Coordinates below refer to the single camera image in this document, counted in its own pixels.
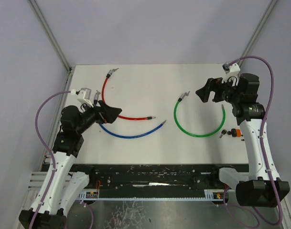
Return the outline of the green cable lock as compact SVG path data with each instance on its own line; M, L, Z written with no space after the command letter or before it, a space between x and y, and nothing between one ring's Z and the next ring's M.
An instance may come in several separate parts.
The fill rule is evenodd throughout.
M177 100L175 106L174 106L174 109L173 109L173 118L174 118L174 121L175 121L175 124L177 125L177 127L183 132L185 133L186 135L188 136L191 136L191 137L195 137L195 138L206 138L206 137L210 137L210 136L213 136L215 135L218 131L220 131L222 129L222 127L224 126L224 123L226 121L226 110L225 110L225 107L224 105L222 104L221 105L221 109L222 109L222 121L220 123L220 125L217 127L216 130L210 132L210 133L207 133L207 134L201 134L201 135L198 135L198 134L194 134L194 133L190 133L188 131L186 131L179 123L178 119L177 119L177 108L178 108L178 105L179 103L185 98L187 97L188 95L190 94L190 91L188 92L185 92L183 93Z

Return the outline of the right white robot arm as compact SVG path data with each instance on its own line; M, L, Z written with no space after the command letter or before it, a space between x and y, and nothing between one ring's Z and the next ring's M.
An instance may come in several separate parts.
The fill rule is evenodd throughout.
M209 78L195 93L206 103L210 93L214 92L213 102L226 101L232 105L248 154L248 176L232 167L219 167L210 176L211 185L232 188L241 206L274 208L277 201L289 193L290 186L281 180L272 160L266 136L265 109L257 102L258 88L259 77L244 73L235 86L223 82L222 78Z

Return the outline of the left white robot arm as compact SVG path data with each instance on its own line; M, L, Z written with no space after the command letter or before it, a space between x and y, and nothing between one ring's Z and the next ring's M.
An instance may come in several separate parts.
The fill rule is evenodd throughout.
M51 162L40 192L29 210L22 210L19 222L26 229L63 229L69 209L78 194L96 185L97 176L90 167L74 172L68 183L69 171L84 142L82 134L93 124L111 124L122 112L100 100L98 106L80 112L70 105L61 111L62 131L56 136Z

